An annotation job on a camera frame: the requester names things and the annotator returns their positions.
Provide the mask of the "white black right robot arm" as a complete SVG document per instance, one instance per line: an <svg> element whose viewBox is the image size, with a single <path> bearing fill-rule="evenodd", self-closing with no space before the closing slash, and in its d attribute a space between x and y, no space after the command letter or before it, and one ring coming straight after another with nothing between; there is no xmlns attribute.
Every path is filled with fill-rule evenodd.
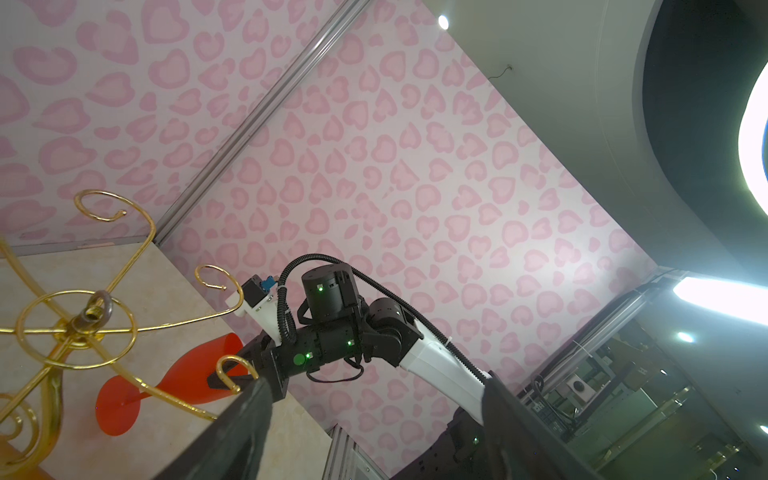
<svg viewBox="0 0 768 480"><path fill-rule="evenodd" d="M261 334L241 351L283 399L291 378L342 360L359 374L381 359L459 407L400 479L592 479L583 464L501 380L474 366L421 313L351 265L323 254L290 262L277 278L248 279L229 312Z"/></svg>

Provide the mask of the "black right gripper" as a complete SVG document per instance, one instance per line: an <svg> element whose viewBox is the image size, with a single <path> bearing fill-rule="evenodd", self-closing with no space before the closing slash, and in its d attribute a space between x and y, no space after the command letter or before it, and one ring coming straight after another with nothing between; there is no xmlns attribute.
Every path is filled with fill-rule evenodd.
<svg viewBox="0 0 768 480"><path fill-rule="evenodd" d="M306 326L297 331L294 343L284 341L280 345L263 331L246 344L239 355L267 382L274 402L286 397L291 377L311 375L322 366L338 360L344 360L358 373L338 380L319 380L311 375L311 380L317 383L349 382L357 380L364 372L362 350L354 328L344 323L332 323L325 327ZM213 390L240 393L249 385L249 373L245 368L233 368L221 375L213 372L207 377L207 385Z"/></svg>

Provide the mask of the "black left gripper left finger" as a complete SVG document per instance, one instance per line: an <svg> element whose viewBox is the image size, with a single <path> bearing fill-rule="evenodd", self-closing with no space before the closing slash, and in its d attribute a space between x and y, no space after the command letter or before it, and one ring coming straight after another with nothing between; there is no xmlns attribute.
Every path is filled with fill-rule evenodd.
<svg viewBox="0 0 768 480"><path fill-rule="evenodd" d="M272 416L272 393L263 380L241 391L229 407L158 479L254 479Z"/></svg>

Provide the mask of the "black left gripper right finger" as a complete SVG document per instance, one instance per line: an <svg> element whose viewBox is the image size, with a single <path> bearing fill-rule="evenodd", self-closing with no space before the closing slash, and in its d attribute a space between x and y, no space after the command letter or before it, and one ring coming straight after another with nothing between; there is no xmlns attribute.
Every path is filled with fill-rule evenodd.
<svg viewBox="0 0 768 480"><path fill-rule="evenodd" d="M600 477L495 376L485 381L481 412L493 479Z"/></svg>

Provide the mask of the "red wine glass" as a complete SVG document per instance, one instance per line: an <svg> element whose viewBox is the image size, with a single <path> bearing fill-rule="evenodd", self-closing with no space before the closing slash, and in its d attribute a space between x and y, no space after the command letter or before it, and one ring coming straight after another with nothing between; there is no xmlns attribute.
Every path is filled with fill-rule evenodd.
<svg viewBox="0 0 768 480"><path fill-rule="evenodd" d="M180 357L168 370L157 387L192 405L203 405L223 399L231 391L214 389L208 377L215 376L216 362L224 355L235 355L243 343L234 333L203 343ZM109 379L99 391L95 416L100 429L107 435L120 436L135 424L141 401L150 394L141 392L121 376Z"/></svg>

